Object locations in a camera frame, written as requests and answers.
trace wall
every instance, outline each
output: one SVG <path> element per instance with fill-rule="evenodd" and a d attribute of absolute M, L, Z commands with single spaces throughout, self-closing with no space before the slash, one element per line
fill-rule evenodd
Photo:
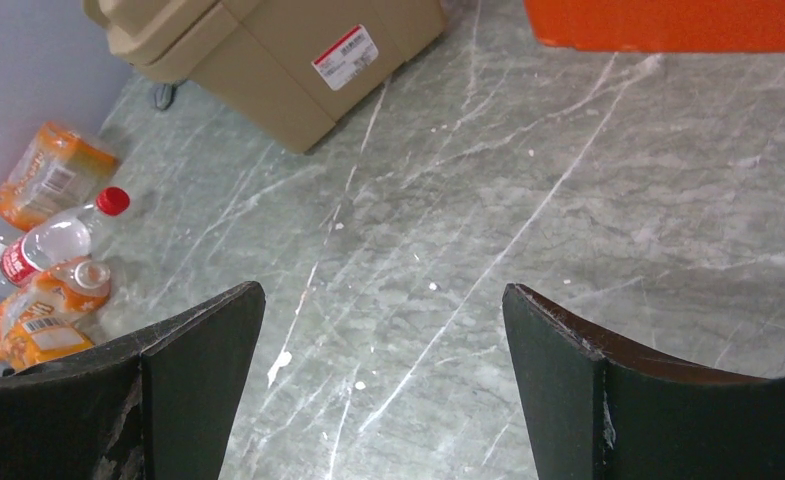
<path fill-rule="evenodd" d="M 45 120 L 96 132 L 130 72 L 79 0 L 0 0 L 0 182 Z"/>

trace orange container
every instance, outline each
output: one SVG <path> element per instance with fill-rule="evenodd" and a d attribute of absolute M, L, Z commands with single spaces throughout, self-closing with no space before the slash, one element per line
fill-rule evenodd
<path fill-rule="evenodd" d="M 587 51 L 785 52 L 785 0 L 525 0 L 536 38 Z"/>

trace black object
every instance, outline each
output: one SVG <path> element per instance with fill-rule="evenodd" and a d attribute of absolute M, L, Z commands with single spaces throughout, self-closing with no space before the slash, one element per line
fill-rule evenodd
<path fill-rule="evenodd" d="M 0 479 L 217 479 L 264 309 L 244 283 L 0 378 Z"/>
<path fill-rule="evenodd" d="M 175 83 L 157 83 L 152 86 L 148 92 L 151 106 L 160 111 L 168 110 L 168 107 L 174 103 L 177 89 L 184 83 L 186 83 L 186 80 L 180 80 Z"/>
<path fill-rule="evenodd" d="M 524 285 L 504 323 L 541 480 L 785 480 L 785 378 L 666 355 Z"/>

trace marble floor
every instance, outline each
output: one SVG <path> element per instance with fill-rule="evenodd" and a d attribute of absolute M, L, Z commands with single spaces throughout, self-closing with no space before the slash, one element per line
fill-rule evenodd
<path fill-rule="evenodd" d="M 157 113 L 135 78 L 106 123 L 138 209 L 90 333 L 267 292 L 223 479 L 536 478 L 508 282 L 785 375 L 785 54 L 579 53 L 538 45 L 520 1 L 447 8 L 311 155 L 193 84 Z"/>

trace water bottle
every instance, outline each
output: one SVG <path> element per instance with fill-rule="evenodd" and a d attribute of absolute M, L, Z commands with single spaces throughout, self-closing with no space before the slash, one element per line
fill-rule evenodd
<path fill-rule="evenodd" d="M 124 190 L 109 187 L 93 203 L 60 212 L 0 248 L 0 296 L 56 264 L 96 251 L 114 233 L 115 217 L 129 206 Z"/>

